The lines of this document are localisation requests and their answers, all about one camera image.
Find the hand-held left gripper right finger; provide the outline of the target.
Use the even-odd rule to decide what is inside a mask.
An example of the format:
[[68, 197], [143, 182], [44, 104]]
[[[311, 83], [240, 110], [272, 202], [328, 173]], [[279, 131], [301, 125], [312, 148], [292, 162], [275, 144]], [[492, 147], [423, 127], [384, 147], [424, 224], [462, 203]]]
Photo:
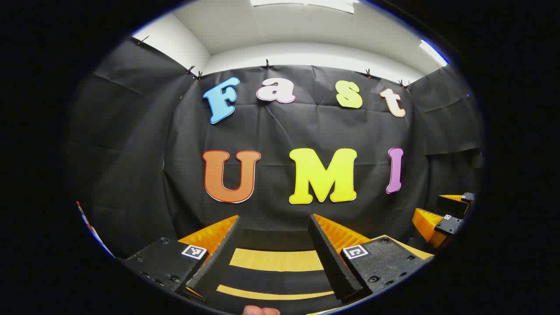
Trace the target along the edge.
[[310, 216], [308, 233], [336, 298], [344, 303], [382, 293], [434, 259], [387, 235], [370, 239], [318, 214]]

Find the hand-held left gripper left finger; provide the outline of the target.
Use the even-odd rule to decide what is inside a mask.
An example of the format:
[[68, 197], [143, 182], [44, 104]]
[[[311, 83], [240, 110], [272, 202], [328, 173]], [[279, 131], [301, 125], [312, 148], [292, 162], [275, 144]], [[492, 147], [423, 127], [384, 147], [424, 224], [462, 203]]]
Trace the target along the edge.
[[234, 255], [242, 222], [242, 217], [234, 215], [182, 240], [164, 235], [117, 261], [168, 295], [205, 303]]

